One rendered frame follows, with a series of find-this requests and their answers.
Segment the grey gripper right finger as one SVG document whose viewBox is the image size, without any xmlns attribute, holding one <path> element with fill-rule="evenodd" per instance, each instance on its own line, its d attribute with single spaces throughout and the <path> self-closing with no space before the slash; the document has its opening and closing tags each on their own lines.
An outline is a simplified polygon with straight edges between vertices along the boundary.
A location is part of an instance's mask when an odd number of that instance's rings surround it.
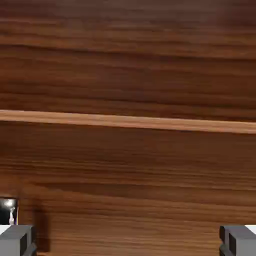
<svg viewBox="0 0 256 256">
<path fill-rule="evenodd" d="M 219 256 L 256 256 L 256 225 L 221 225 Z"/>
</svg>

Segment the dark wood cabinet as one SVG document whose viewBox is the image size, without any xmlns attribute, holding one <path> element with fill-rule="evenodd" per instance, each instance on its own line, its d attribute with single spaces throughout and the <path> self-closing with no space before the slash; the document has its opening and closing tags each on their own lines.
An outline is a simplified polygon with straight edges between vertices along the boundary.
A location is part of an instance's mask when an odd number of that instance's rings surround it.
<svg viewBox="0 0 256 256">
<path fill-rule="evenodd" d="M 255 134 L 256 122 L 0 109 L 0 121 Z"/>
</svg>

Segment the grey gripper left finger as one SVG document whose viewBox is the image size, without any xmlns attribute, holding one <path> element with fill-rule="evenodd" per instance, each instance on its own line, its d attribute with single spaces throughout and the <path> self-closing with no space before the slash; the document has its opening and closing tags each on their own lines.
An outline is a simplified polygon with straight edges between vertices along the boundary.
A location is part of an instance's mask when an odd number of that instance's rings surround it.
<svg viewBox="0 0 256 256">
<path fill-rule="evenodd" d="M 0 225 L 0 256 L 37 256 L 33 225 Z"/>
</svg>

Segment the dark wood cabinet door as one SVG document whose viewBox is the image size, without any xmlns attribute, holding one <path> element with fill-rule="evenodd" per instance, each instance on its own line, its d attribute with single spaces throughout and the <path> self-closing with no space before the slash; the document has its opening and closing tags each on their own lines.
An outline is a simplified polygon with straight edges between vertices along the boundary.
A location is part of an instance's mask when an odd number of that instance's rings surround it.
<svg viewBox="0 0 256 256">
<path fill-rule="evenodd" d="M 0 122 L 0 196 L 43 256 L 218 256 L 256 224 L 256 135 Z"/>
<path fill-rule="evenodd" d="M 256 0 L 0 0 L 0 109 L 256 122 Z"/>
</svg>

